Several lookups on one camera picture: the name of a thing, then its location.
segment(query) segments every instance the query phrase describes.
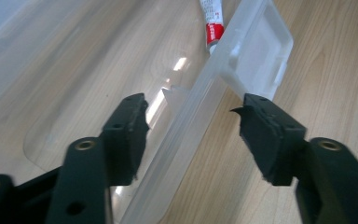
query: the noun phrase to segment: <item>light wood grain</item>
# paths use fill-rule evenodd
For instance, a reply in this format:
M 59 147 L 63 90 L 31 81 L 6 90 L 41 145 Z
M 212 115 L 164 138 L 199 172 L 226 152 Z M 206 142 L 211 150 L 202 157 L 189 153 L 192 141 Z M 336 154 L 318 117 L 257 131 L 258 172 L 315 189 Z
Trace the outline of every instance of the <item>light wood grain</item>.
M 239 0 L 225 0 L 228 22 Z M 276 0 L 295 46 L 275 103 L 358 157 L 358 0 Z M 180 58 L 186 64 L 173 68 Z M 207 60 L 198 1 L 34 0 L 0 32 L 0 173 L 22 183 L 99 133 L 119 101 L 191 88 Z M 227 90 L 161 223 L 299 223 L 293 188 L 262 180 Z M 172 113 L 162 102 L 145 173 Z
M 295 46 L 275 103 L 307 138 L 346 144 L 358 158 L 358 1 L 276 0 Z M 231 90 L 160 223 L 300 223 L 294 188 L 262 180 L 238 137 Z

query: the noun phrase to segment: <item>bolt hole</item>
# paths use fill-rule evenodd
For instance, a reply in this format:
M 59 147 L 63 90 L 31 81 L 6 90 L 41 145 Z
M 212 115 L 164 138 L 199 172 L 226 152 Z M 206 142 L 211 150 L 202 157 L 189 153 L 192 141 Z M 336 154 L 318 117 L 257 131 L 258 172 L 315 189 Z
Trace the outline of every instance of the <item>bolt hole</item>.
M 87 150 L 87 149 L 90 149 L 90 148 L 93 148 L 95 145 L 95 142 L 93 141 L 83 141 L 81 143 L 78 143 L 75 148 L 77 150 Z
M 319 142 L 319 146 L 328 149 L 328 150 L 332 150 L 332 151 L 338 151 L 341 148 L 339 147 L 339 145 L 337 145 L 334 142 L 330 142 L 330 141 L 320 141 Z
M 85 208 L 86 208 L 85 204 L 81 202 L 73 202 L 66 207 L 66 213 L 70 216 L 76 216 L 82 213 Z

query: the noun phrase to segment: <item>red and white tube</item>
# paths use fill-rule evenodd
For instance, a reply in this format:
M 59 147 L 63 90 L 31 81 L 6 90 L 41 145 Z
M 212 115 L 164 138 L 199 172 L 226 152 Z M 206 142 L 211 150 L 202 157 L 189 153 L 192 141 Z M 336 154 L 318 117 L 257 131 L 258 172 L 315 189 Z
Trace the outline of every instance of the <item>red and white tube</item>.
M 200 0 L 200 4 L 206 21 L 206 48 L 212 54 L 225 31 L 222 0 Z

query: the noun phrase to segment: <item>toothpaste tube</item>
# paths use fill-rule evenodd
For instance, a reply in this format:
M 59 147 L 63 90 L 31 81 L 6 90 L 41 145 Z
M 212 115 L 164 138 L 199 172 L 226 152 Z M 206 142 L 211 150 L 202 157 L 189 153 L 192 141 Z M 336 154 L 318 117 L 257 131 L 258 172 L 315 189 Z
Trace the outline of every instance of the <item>toothpaste tube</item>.
M 206 48 L 212 54 L 225 31 L 222 0 L 200 0 L 200 4 L 206 21 Z

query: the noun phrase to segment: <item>wooden table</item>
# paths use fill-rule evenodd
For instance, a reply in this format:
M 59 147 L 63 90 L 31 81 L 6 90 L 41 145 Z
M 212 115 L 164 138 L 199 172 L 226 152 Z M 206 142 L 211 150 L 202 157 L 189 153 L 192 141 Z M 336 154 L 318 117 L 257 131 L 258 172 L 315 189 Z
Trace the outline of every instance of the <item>wooden table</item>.
M 295 45 L 274 102 L 358 158 L 358 1 L 275 0 Z M 294 188 L 263 181 L 227 90 L 160 223 L 300 223 Z
M 239 2 L 224 1 L 226 22 Z M 358 157 L 358 0 L 275 2 L 295 40 L 275 103 L 307 138 Z M 198 1 L 33 1 L 0 32 L 0 173 L 20 184 L 59 165 L 131 93 L 191 88 L 208 58 L 203 26 Z M 263 181 L 239 138 L 228 112 L 239 105 L 227 90 L 161 223 L 300 222 L 293 188 Z

